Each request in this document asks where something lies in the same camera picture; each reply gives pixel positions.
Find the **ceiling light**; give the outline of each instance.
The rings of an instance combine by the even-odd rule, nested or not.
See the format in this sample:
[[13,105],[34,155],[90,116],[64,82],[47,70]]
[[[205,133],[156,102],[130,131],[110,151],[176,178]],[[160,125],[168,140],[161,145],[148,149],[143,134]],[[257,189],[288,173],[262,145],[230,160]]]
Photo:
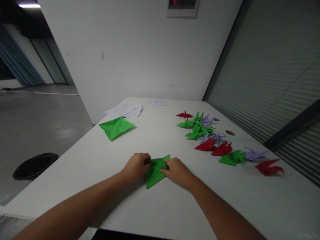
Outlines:
[[22,8],[40,8],[39,4],[19,4]]

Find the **red origami crane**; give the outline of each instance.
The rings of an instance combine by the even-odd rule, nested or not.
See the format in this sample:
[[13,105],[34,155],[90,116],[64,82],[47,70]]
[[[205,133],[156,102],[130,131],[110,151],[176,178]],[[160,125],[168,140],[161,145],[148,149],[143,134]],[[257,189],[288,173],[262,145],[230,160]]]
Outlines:
[[180,114],[177,114],[178,117],[183,117],[183,118],[188,118],[188,117],[194,117],[190,114],[187,114],[186,113],[186,110],[184,110],[184,113],[180,113]]
[[279,166],[273,166],[270,167],[271,164],[274,164],[275,162],[279,161],[280,159],[274,159],[269,161],[264,161],[262,163],[259,163],[256,168],[263,173],[265,176],[269,176],[271,174],[275,174],[279,171],[281,171],[284,174],[283,168]]
[[199,146],[195,147],[194,149],[200,150],[200,151],[213,151],[217,147],[214,145],[214,140],[212,138],[209,138],[205,143],[200,144]]
[[223,156],[225,154],[227,154],[228,152],[231,152],[232,147],[231,147],[231,143],[229,143],[229,145],[227,145],[228,142],[224,142],[220,145],[220,147],[217,147],[213,150],[213,152],[211,153],[211,155],[214,156]]

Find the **trash can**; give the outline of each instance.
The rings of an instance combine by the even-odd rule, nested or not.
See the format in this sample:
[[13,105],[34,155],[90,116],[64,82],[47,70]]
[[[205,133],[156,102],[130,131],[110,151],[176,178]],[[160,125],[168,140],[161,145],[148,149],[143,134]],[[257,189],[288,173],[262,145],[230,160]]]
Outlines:
[[43,153],[24,161],[14,171],[12,177],[16,180],[36,179],[44,172],[59,156],[55,153]]

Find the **white wall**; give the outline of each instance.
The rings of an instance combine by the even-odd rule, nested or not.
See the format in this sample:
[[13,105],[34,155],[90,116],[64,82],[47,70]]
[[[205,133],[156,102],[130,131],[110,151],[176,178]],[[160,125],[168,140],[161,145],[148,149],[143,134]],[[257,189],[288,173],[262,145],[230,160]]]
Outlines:
[[201,0],[196,19],[166,0],[38,2],[97,123],[128,96],[201,100],[242,1]]
[[17,79],[8,79],[8,80],[1,80],[0,81],[1,88],[18,88],[23,87]]
[[11,37],[16,41],[18,46],[21,48],[23,53],[29,59],[30,63],[42,77],[45,83],[53,83],[51,76],[49,75],[46,67],[43,65],[39,55],[37,54],[36,50],[32,46],[30,40],[21,35],[19,30],[16,26],[12,24],[5,24],[5,28],[7,29],[8,33]]

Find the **forearm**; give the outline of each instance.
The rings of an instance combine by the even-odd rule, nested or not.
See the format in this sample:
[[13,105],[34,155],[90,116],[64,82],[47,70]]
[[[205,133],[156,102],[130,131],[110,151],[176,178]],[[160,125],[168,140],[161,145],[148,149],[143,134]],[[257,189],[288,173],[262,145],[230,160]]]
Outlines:
[[189,190],[204,212],[217,239],[265,239],[199,178],[193,179]]
[[26,227],[14,240],[78,239],[129,181],[118,173],[64,200]]

